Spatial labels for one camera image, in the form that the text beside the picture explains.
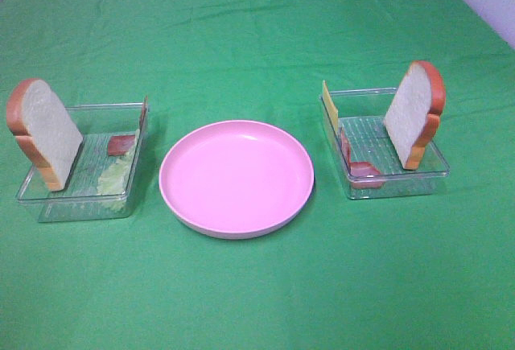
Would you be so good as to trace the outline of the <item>yellow cheese slice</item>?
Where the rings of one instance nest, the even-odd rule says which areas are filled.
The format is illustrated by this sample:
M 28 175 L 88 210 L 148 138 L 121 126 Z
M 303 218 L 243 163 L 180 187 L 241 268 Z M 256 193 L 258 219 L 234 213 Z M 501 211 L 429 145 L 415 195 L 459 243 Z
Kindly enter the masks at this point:
M 322 101 L 323 101 L 325 109 L 327 111 L 333 132 L 335 134 L 338 134 L 339 128 L 340 128 L 339 127 L 339 111 L 336 108 L 336 106 L 332 100 L 326 80 L 323 80 L 322 86 L 323 86 Z

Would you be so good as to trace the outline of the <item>bacon strip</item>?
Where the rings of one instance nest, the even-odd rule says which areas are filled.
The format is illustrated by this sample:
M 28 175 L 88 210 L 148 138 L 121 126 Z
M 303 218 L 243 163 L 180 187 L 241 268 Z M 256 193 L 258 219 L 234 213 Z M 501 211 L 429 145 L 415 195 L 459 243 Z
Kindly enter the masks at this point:
M 343 152 L 344 160 L 350 169 L 351 176 L 353 178 L 359 178 L 359 180 L 350 180 L 350 184 L 353 188 L 378 189 L 383 186 L 384 181 L 377 178 L 378 175 L 381 175 L 381 172 L 372 163 L 367 161 L 352 161 L 352 146 L 345 134 L 344 127 L 340 128 L 340 147 Z
M 138 130 L 134 134 L 114 135 L 109 139 L 107 146 L 108 156 L 122 156 L 127 154 L 133 146 L 136 146 L 138 137 L 142 132 L 148 106 L 148 96 L 145 96 L 141 113 L 138 119 Z

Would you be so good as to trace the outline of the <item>green lettuce leaf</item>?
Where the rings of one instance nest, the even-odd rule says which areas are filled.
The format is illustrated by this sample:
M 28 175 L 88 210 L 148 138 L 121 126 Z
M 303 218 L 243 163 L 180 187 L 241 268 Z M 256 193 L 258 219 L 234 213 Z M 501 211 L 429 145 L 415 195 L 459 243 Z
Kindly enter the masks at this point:
M 136 146 L 127 154 L 114 156 L 116 159 L 103 170 L 97 179 L 98 196 L 122 195 L 126 191 Z

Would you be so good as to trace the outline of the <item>white bread slice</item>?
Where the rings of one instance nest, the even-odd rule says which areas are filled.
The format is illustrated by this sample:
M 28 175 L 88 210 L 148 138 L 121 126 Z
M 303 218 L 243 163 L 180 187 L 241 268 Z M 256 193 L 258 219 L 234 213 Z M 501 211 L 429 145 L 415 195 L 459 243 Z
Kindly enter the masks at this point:
M 412 62 L 383 119 L 404 169 L 418 169 L 439 128 L 445 103 L 446 88 L 439 70 L 425 60 Z
M 48 190 L 63 190 L 83 136 L 50 85 L 21 81 L 6 103 L 6 124 Z

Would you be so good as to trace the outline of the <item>pink round plate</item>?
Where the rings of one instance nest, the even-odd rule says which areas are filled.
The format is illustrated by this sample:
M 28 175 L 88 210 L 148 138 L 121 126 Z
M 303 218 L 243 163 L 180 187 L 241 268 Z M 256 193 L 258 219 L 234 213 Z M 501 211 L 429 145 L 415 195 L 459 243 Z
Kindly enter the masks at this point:
M 309 200 L 311 157 L 292 135 L 260 121 L 203 126 L 181 138 L 159 170 L 159 189 L 189 228 L 248 239 L 288 224 Z

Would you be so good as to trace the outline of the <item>right clear plastic container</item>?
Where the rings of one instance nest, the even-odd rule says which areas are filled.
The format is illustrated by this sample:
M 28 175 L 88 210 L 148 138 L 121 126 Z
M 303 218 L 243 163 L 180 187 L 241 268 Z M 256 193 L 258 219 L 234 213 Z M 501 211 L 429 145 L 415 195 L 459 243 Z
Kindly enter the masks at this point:
M 384 181 L 378 189 L 355 189 L 351 186 L 350 180 L 359 178 L 353 178 L 350 174 L 340 147 L 340 128 L 338 134 L 333 132 L 321 93 L 319 101 L 325 132 L 348 198 L 363 200 L 420 196 L 444 189 L 443 179 L 448 176 L 450 167 L 434 142 L 426 146 L 418 169 L 406 170 L 399 161 L 383 124 L 383 117 L 396 93 L 395 88 L 329 91 L 339 111 L 339 127 L 344 127 L 351 142 L 352 161 L 372 163 L 381 172 L 377 178 Z

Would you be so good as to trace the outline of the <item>clear plastic container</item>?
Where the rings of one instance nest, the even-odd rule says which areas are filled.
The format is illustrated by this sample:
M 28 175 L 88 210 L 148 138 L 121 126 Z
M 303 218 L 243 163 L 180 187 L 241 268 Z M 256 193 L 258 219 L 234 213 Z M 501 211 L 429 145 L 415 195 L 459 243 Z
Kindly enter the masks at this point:
M 396 93 L 395 88 L 329 91 L 339 111 L 339 127 L 344 127 L 351 142 L 352 161 L 372 163 L 381 172 L 377 178 L 384 181 L 378 189 L 355 189 L 351 186 L 350 180 L 359 178 L 353 178 L 350 174 L 340 147 L 340 128 L 338 134 L 333 132 L 321 93 L 319 101 L 325 132 L 348 198 L 363 200 L 420 196 L 444 189 L 443 179 L 448 176 L 450 167 L 434 142 L 426 146 L 418 169 L 406 170 L 399 161 L 383 124 L 383 117 Z
M 49 191 L 37 168 L 32 166 L 18 189 L 16 200 L 40 223 L 129 216 L 134 209 L 133 186 L 139 179 L 140 154 L 146 141 L 148 106 L 126 191 L 122 195 L 98 196 L 97 179 L 116 159 L 107 154 L 109 139 L 114 135 L 134 134 L 141 109 L 142 102 L 67 107 L 83 135 L 83 142 L 65 189 Z

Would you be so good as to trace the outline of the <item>green tablecloth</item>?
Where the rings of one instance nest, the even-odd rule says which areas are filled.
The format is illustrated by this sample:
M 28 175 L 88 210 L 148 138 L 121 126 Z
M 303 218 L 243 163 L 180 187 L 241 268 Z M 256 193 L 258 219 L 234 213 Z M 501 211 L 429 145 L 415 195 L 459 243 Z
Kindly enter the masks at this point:
M 441 72 L 431 196 L 349 200 L 318 96 Z M 137 207 L 40 224 L 1 130 L 4 349 L 511 349 L 514 53 L 461 0 L 3 0 L 1 98 L 29 77 L 69 105 L 150 104 Z M 177 221 L 159 165 L 249 118 L 304 144 L 315 190 L 286 227 L 224 241 Z

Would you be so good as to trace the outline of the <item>left clear plastic container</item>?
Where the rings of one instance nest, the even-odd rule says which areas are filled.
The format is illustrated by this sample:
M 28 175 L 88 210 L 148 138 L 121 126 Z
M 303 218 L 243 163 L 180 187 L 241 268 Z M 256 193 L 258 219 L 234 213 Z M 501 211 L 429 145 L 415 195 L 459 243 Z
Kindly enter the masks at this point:
M 49 191 L 37 168 L 32 166 L 18 189 L 16 200 L 40 223 L 129 216 L 134 209 L 133 186 L 139 179 L 140 154 L 146 141 L 148 106 L 126 191 L 122 195 L 98 196 L 97 179 L 116 159 L 107 154 L 109 139 L 114 135 L 134 134 L 141 109 L 142 102 L 67 107 L 83 135 L 83 142 L 65 189 Z

